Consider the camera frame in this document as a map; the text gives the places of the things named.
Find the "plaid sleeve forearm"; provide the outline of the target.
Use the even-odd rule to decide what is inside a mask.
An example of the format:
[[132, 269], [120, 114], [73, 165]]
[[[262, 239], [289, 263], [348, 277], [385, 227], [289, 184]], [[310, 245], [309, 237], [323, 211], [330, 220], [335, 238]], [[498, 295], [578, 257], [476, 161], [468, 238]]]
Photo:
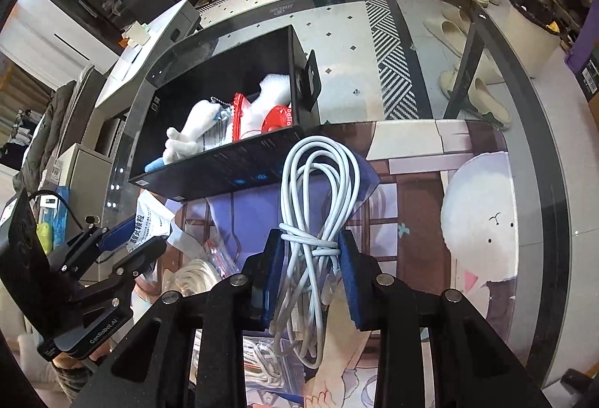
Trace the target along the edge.
[[67, 399], [73, 402], [100, 366], [92, 359], [75, 359], [61, 353], [51, 361], [57, 382]]

